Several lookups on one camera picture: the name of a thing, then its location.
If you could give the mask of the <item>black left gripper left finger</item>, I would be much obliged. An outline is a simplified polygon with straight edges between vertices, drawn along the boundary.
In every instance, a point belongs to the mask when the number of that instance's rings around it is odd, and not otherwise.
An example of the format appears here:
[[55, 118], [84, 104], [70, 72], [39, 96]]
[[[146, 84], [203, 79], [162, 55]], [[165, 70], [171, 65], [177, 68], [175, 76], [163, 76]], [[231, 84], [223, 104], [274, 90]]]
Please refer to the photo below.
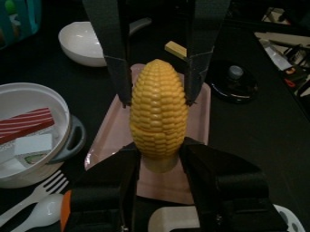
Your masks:
[[62, 232], [134, 232], [141, 153], [130, 143], [100, 161], [66, 192]]

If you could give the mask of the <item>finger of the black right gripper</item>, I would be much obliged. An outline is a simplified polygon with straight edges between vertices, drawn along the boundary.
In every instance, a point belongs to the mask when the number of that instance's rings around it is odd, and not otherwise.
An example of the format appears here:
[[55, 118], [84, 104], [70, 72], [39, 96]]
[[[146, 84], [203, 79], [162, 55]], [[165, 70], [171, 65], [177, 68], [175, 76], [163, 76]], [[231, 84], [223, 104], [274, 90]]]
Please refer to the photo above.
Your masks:
[[187, 105], [201, 94], [214, 55], [214, 44], [226, 18], [230, 0], [189, 0], [187, 71], [185, 91]]
[[131, 105], [133, 77], [127, 62], [129, 23], [125, 0], [83, 0], [84, 10], [103, 49], [110, 77], [123, 106]]

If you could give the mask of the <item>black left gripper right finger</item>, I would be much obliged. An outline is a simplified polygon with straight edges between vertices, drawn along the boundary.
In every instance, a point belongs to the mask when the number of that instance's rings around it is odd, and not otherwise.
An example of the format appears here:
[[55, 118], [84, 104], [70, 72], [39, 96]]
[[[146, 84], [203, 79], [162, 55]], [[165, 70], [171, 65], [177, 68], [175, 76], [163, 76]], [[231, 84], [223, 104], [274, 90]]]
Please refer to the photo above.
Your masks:
[[186, 138], [179, 150], [201, 232], [288, 232], [262, 170], [242, 157]]

